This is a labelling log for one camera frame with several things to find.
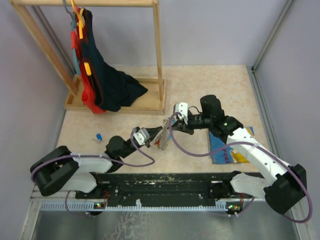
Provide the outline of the blue key tag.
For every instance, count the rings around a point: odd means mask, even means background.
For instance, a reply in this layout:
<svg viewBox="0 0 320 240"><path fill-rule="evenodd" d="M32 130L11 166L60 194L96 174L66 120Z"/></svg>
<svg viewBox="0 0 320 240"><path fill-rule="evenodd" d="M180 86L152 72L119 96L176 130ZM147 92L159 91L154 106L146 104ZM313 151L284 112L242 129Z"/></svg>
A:
<svg viewBox="0 0 320 240"><path fill-rule="evenodd" d="M102 136L101 136L100 133L97 133L97 134L96 134L96 139L97 139L99 142L102 142L102 141L103 141L103 138L102 138Z"/></svg>

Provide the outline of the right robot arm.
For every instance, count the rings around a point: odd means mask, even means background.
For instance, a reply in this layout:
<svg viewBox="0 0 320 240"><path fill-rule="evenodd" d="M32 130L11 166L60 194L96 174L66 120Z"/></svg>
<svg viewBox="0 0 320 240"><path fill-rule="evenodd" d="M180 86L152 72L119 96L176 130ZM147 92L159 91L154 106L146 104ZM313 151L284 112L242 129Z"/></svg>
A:
<svg viewBox="0 0 320 240"><path fill-rule="evenodd" d="M229 198L239 193L263 199L278 214L285 214L304 197L307 191L307 173L279 159L262 146L236 118L225 115L220 100L215 95L200 99L202 111L192 114L185 102L173 107L169 131L181 131L192 135L195 130L207 129L226 147L232 147L256 167L261 177L234 171L223 185Z"/></svg>

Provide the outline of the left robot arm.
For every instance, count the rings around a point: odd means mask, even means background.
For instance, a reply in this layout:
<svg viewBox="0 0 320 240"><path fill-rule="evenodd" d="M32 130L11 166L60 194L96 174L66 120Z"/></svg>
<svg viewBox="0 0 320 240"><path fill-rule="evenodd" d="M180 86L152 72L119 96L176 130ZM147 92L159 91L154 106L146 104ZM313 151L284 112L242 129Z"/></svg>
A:
<svg viewBox="0 0 320 240"><path fill-rule="evenodd" d="M97 199L103 195L104 186L95 174L107 174L126 165L123 160L142 147L149 148L163 127L135 127L128 140L113 136L101 154L71 152L62 145L42 157L30 168L30 178L44 197L61 190L87 193Z"/></svg>

